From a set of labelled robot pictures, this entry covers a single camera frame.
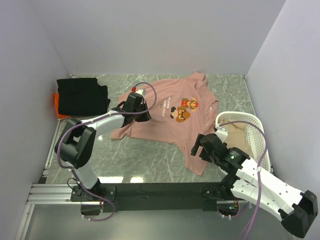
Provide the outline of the pink printed t-shirt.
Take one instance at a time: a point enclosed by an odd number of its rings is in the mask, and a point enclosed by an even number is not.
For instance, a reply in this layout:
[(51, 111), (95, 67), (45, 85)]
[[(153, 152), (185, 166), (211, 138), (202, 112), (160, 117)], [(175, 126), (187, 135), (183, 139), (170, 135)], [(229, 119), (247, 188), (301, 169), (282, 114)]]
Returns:
[(192, 156), (198, 134), (214, 132), (218, 116), (218, 99), (207, 86), (203, 73), (176, 79), (160, 79), (142, 85), (145, 100), (151, 107), (151, 120), (136, 122), (114, 130), (110, 138), (120, 140), (125, 136), (176, 145), (185, 157), (185, 166), (201, 176), (208, 163)]

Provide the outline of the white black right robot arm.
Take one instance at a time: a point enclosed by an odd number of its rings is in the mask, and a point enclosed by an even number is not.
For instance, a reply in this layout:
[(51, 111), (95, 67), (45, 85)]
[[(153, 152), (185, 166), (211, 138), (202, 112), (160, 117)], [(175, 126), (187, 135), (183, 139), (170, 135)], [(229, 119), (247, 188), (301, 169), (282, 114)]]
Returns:
[(302, 191), (280, 180), (237, 147), (228, 148), (214, 134), (199, 134), (191, 149), (195, 156), (213, 162), (227, 173), (221, 181), (222, 198), (234, 197), (262, 208), (276, 217), (292, 235), (303, 239), (318, 216), (317, 196), (310, 190)]

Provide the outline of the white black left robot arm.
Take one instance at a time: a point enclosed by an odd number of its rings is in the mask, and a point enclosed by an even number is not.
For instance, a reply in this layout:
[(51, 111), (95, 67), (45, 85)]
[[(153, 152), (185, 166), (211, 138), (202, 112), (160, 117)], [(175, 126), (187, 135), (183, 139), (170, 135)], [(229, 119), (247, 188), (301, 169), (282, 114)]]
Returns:
[(94, 201), (102, 195), (101, 182), (89, 163), (96, 138), (133, 121), (149, 121), (151, 116), (145, 95), (145, 89), (132, 91), (125, 101), (106, 114), (86, 121), (72, 118), (64, 127), (54, 152), (59, 166), (73, 173), (77, 184), (83, 187), (82, 195), (88, 201)]

